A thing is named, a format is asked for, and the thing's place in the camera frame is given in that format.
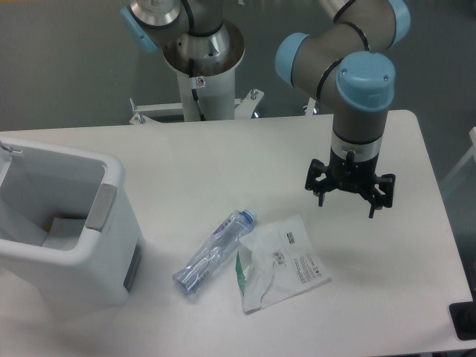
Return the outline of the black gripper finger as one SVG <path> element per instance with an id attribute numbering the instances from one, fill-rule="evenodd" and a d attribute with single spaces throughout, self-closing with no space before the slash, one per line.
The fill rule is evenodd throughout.
<path id="1" fill-rule="evenodd" d="M 392 173 L 382 176 L 373 175 L 368 181 L 358 187 L 358 194 L 370 203 L 369 218 L 374 217 L 376 210 L 392 208 L 395 175 Z"/>
<path id="2" fill-rule="evenodd" d="M 331 175 L 330 166 L 318 159 L 312 159 L 306 176 L 305 189 L 312 191 L 318 198 L 318 206 L 324 205 L 325 194 L 335 189 L 335 179 Z"/>

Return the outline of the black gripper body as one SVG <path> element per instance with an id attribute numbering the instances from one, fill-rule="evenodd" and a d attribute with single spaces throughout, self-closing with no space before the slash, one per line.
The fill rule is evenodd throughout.
<path id="1" fill-rule="evenodd" d="M 339 190 L 364 191 L 376 183 L 380 138 L 358 144 L 332 133 L 329 160 L 330 178 Z"/>

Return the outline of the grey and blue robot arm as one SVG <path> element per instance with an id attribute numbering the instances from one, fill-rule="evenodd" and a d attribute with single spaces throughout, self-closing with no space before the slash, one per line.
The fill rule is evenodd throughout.
<path id="1" fill-rule="evenodd" d="M 403 1 L 324 1 L 333 27 L 287 36 L 274 59 L 279 77 L 333 113 L 329 163 L 313 160 L 305 188 L 319 199 L 343 190 L 371 210 L 393 204 L 395 176 L 376 174 L 395 68 L 384 51 L 411 26 Z M 176 72 L 184 119 L 235 118 L 234 71 L 244 55 L 221 1 L 129 1 L 120 12 L 147 52 L 161 50 Z"/>

